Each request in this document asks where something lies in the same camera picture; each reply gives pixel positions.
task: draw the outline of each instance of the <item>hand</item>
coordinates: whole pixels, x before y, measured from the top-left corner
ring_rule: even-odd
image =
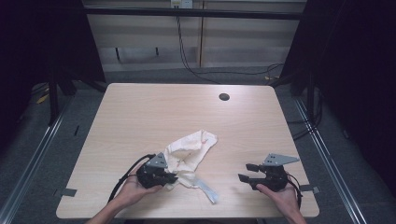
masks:
[[[134,168],[125,180],[119,194],[113,199],[114,201],[127,207],[134,203],[139,202],[145,195],[155,193],[162,189],[163,186],[158,185],[150,189],[145,189],[137,180],[136,171],[140,168],[141,164]]]
[[[140,185],[136,177],[136,171],[141,165],[132,170],[130,176],[125,180],[119,194],[110,201],[98,214],[91,218],[87,223],[104,224],[109,223],[111,219],[122,209],[139,202],[145,195],[155,193],[162,189],[163,186],[154,186],[145,189]]]
[[[306,223],[297,204],[296,191],[291,184],[288,183],[284,189],[278,192],[273,192],[262,184],[258,184],[256,188],[274,201],[276,208],[289,223]]]

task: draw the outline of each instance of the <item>forearm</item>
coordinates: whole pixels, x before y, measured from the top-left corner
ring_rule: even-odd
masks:
[[[91,218],[87,224],[106,224],[109,223],[113,217],[120,212],[125,206],[113,200],[108,203],[98,214]]]
[[[305,218],[300,212],[286,216],[289,224],[306,224]]]

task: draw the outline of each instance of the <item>black cable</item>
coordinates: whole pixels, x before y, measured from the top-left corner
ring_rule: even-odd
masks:
[[[300,209],[301,208],[302,198],[303,198],[303,194],[301,193],[300,183],[298,182],[297,178],[294,177],[293,175],[288,174],[288,176],[293,177],[293,179],[297,182],[297,186],[298,187],[291,180],[288,179],[288,182],[296,189],[296,192],[297,192],[297,204],[298,204],[298,208]]]
[[[184,67],[191,72],[193,75],[195,75],[196,77],[206,80],[206,81],[210,81],[216,84],[221,84],[217,81],[205,78],[205,77],[200,77],[198,75],[207,75],[207,74],[236,74],[236,75],[246,75],[246,76],[256,76],[256,75],[261,75],[261,74],[265,74],[268,73],[276,68],[278,68],[279,66],[284,65],[283,63],[274,63],[274,64],[270,64],[265,71],[263,72],[257,72],[257,73],[242,73],[242,72],[195,72],[192,71],[192,69],[189,66],[189,63],[187,61],[187,56],[184,50],[184,44],[183,44],[183,38],[182,38],[182,34],[181,34],[181,28],[180,28],[180,17],[177,17],[177,31],[178,31],[178,41],[179,41],[179,51],[180,51],[180,57],[181,57],[181,61],[183,62]]]
[[[296,141],[304,136],[306,136],[308,133],[313,132],[320,124],[321,119],[322,119],[322,113],[323,113],[323,109],[322,109],[322,104],[323,104],[323,95],[321,94],[321,92],[318,93],[318,107],[317,107],[317,115],[315,116],[315,120],[312,124],[311,127],[308,127],[308,130],[302,130],[296,134],[293,135],[293,140]]]
[[[111,191],[110,197],[108,198],[107,203],[109,203],[111,200],[114,199],[114,196],[116,195],[117,191],[119,190],[121,184],[129,177],[129,173],[131,173],[131,171],[136,167],[136,165],[141,162],[142,160],[149,158],[152,159],[155,157],[155,154],[148,154],[142,158],[140,158],[139,160],[137,160],[137,162],[134,163],[134,165],[131,166],[131,168],[129,168],[129,170],[125,173],[125,175],[122,176],[122,178],[119,179],[119,183],[117,183],[117,185],[114,187],[113,191]]]

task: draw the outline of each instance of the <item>wall outlet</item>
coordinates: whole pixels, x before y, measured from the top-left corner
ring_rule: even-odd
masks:
[[[182,8],[192,8],[192,0],[181,0]]]
[[[192,8],[192,0],[171,0],[171,8]]]

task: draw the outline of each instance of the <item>table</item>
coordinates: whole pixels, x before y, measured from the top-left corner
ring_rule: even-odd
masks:
[[[219,95],[227,93],[228,101]],[[298,156],[276,98],[267,86],[194,84],[121,84],[108,86],[75,169],[67,184],[74,197],[63,196],[59,218],[94,216],[119,178],[140,157],[164,152],[177,139],[206,130],[219,141],[196,170],[219,195],[212,204],[200,189],[182,185],[161,190],[124,209],[122,218],[256,218],[280,217],[275,205],[238,174],[269,153]],[[302,163],[285,165],[300,184],[308,184]],[[302,213],[318,215],[311,191],[303,193]]]

